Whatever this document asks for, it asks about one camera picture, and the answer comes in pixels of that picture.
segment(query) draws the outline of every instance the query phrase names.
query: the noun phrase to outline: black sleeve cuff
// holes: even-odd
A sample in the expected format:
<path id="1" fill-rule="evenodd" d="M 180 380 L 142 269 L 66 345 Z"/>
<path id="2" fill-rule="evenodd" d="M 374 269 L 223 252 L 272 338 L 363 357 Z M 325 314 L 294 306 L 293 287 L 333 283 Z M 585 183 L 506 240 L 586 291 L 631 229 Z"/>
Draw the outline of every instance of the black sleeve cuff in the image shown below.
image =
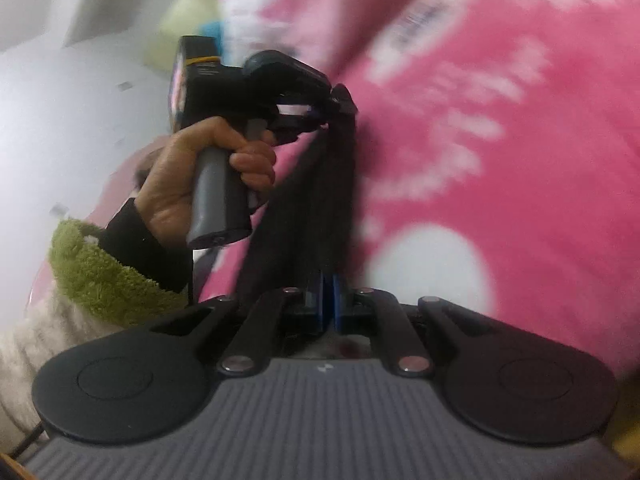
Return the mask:
<path id="1" fill-rule="evenodd" d="M 193 253 L 187 248 L 162 247 L 140 218 L 132 198 L 111 219 L 99 245 L 121 264 L 133 267 L 164 290 L 180 292 L 189 283 Z"/>

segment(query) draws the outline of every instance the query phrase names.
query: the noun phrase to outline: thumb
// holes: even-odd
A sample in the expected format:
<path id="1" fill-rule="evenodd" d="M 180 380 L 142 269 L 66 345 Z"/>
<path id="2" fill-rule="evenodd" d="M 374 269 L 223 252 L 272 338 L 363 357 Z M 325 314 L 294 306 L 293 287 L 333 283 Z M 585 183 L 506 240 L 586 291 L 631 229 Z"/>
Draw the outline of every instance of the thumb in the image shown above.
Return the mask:
<path id="1" fill-rule="evenodd" d="M 245 146 L 247 142 L 242 134 L 233 129 L 222 117 L 210 117 L 192 124 L 178 132 L 174 139 L 177 146 L 195 153 L 209 146 L 235 151 Z"/>

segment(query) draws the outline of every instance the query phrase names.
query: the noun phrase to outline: ribbed plastic panel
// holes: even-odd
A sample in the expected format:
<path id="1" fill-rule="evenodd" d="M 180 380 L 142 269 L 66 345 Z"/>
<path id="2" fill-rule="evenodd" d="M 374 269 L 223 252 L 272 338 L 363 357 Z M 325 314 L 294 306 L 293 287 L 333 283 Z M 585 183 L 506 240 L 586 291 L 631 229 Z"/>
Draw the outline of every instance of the ribbed plastic panel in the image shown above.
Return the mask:
<path id="1" fill-rule="evenodd" d="M 273 360 L 258 376 L 225 381 L 171 434 L 119 448 L 56 438 L 27 468 L 40 480 L 616 480 L 629 472 L 596 438 L 533 449 L 485 436 L 428 381 L 395 377 L 377 360 Z"/>

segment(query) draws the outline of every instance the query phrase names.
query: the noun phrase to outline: sleeve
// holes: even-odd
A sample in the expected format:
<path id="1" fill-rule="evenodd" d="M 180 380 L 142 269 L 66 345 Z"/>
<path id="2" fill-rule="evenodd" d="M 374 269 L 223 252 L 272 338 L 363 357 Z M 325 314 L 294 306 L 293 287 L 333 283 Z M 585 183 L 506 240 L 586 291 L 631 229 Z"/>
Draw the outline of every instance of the sleeve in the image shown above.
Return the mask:
<path id="1" fill-rule="evenodd" d="M 108 227 L 60 222 L 49 263 L 56 288 L 0 335 L 0 452 L 38 423 L 31 383 L 60 352 L 186 306 L 191 253 L 167 251 L 128 202 Z"/>

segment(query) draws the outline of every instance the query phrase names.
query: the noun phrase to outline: person's arm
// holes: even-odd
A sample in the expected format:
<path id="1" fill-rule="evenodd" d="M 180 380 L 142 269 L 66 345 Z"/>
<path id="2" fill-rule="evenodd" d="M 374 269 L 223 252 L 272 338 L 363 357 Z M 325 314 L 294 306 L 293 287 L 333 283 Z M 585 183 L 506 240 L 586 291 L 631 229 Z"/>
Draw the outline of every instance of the person's arm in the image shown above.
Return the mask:
<path id="1" fill-rule="evenodd" d="M 181 292 L 191 273 L 191 251 L 184 242 L 191 180 L 198 152 L 212 145 L 237 152 L 231 164 L 249 187 L 271 187 L 273 150 L 264 142 L 247 142 L 214 118 L 174 136 L 138 197 L 106 229 L 78 220 L 60 223 L 49 251 L 56 290 L 0 335 L 0 452 L 11 450 L 39 422 L 31 383 L 48 359 L 186 306 Z"/>

